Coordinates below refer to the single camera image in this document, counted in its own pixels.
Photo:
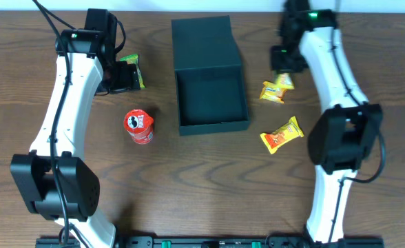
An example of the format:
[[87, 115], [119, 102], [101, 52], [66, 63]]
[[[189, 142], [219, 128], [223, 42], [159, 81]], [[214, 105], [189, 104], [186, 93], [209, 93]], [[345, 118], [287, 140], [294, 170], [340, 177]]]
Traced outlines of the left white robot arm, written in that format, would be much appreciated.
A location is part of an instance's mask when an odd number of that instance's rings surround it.
[[28, 211], [63, 226], [81, 247], [116, 247], [116, 227], [98, 208], [100, 183], [84, 162], [92, 100], [137, 88], [136, 68], [116, 61], [116, 31], [64, 30], [56, 42], [57, 73], [43, 124], [28, 154], [15, 154], [10, 171]]

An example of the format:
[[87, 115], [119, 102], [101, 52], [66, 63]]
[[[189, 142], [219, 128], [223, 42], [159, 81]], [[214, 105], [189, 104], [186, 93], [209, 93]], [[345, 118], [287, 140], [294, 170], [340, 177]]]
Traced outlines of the yellow brown chocolate packet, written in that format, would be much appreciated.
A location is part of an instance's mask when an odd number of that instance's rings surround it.
[[291, 80], [289, 73], [278, 74], [275, 79], [275, 85], [277, 88], [286, 89], [286, 90], [293, 90], [294, 84]]

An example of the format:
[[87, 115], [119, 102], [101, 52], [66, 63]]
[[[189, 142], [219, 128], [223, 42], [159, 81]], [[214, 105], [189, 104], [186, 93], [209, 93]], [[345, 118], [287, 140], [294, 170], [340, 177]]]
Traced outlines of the red Pringles can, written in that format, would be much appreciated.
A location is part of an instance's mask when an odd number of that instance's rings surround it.
[[137, 144], [148, 144], [154, 137], [154, 119], [145, 111], [135, 109], [125, 115], [124, 128]]

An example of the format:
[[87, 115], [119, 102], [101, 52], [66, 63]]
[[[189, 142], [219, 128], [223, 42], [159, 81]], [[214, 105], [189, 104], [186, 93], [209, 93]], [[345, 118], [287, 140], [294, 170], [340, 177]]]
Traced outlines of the green yellow snack packet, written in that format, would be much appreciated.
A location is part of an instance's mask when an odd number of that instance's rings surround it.
[[124, 57], [120, 58], [119, 61], [126, 61], [127, 64], [129, 64], [129, 65], [134, 64], [136, 66], [136, 71], [137, 71], [137, 75], [138, 75], [138, 82], [139, 82], [140, 88], [145, 89], [145, 84], [143, 82], [142, 73], [139, 68], [139, 55], [131, 54], [128, 56], [124, 56]]

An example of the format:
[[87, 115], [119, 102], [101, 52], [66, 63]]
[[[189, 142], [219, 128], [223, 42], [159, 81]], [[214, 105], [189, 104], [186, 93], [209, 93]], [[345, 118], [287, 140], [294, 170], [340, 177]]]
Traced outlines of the black gift box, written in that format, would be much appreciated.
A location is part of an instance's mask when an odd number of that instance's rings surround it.
[[180, 135], [246, 130], [243, 66], [230, 18], [174, 19], [171, 25]]

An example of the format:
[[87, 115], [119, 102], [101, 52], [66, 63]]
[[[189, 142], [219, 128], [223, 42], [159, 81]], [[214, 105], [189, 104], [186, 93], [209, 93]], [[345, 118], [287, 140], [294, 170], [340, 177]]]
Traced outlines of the yellow biscuit packet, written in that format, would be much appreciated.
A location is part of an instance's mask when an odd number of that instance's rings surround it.
[[264, 99], [272, 101], [275, 103], [283, 104], [283, 96], [286, 93], [287, 89], [279, 88], [275, 83], [265, 81], [263, 83], [264, 87], [260, 93], [259, 99]]

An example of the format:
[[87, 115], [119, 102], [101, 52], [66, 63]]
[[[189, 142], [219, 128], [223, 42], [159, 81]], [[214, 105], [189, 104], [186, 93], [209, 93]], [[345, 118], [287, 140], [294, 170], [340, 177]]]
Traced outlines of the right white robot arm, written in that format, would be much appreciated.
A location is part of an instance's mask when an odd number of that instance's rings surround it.
[[315, 189], [305, 225], [306, 247], [383, 247], [378, 237], [345, 237], [344, 212], [352, 183], [368, 184], [386, 160], [380, 132], [382, 108], [369, 103], [344, 53], [336, 13], [286, 3], [281, 45], [271, 49], [278, 73], [308, 69], [318, 92], [321, 115], [311, 130], [308, 153], [315, 166]]

